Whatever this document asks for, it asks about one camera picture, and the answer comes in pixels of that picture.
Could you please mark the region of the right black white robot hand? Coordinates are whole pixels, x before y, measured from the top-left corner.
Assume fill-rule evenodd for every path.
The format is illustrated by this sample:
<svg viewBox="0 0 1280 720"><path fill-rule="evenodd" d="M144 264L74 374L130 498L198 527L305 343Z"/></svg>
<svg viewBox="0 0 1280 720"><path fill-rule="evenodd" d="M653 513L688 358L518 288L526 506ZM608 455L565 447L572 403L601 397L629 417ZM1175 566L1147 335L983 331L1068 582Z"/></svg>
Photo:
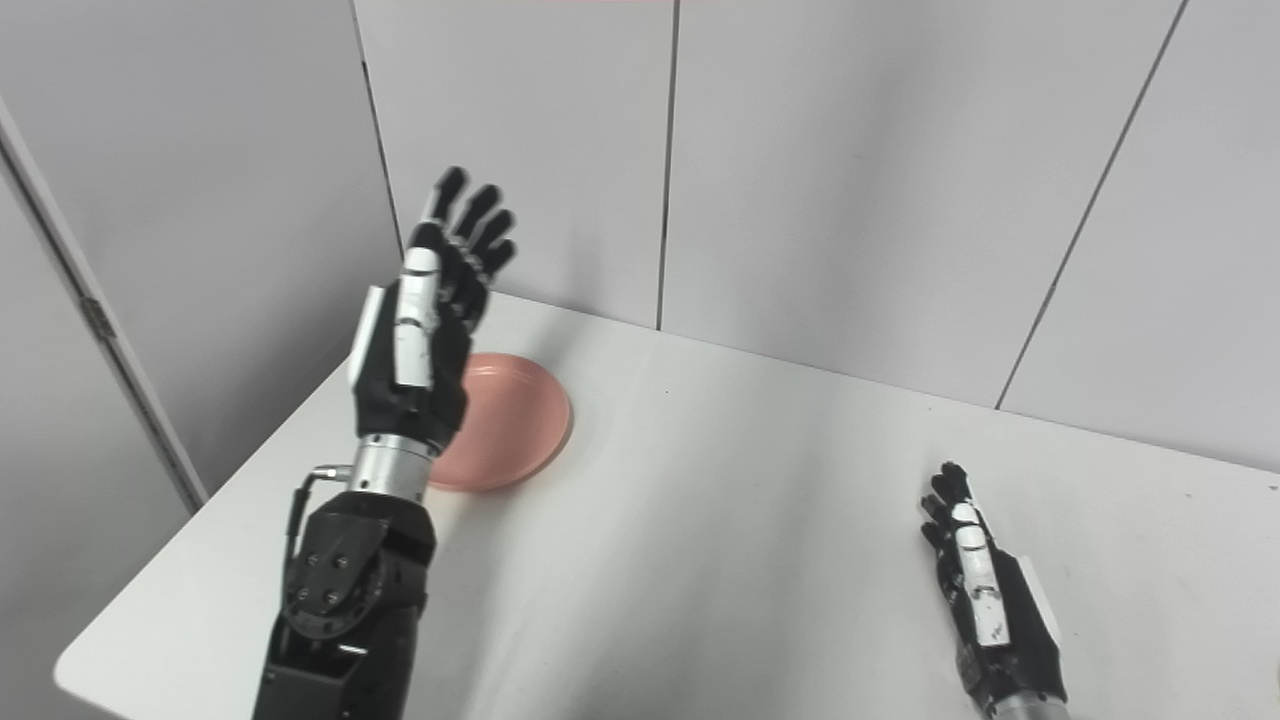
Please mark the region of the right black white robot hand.
<svg viewBox="0 0 1280 720"><path fill-rule="evenodd" d="M984 719L1069 719L1059 632L1030 564L1001 548L964 468L920 498L922 534L948 606L961 685Z"/></svg>

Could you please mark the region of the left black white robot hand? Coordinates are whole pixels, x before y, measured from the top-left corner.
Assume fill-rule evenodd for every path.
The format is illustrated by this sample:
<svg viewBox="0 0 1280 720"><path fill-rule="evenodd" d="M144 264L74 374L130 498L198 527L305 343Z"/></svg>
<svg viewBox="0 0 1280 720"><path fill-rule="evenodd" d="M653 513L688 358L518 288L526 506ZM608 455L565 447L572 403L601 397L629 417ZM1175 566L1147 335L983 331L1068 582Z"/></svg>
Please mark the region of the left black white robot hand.
<svg viewBox="0 0 1280 720"><path fill-rule="evenodd" d="M468 405L474 334L498 273L516 255L500 188L468 190L462 167L435 183L397 278L370 287L348 359L361 439L396 436L440 455Z"/></svg>

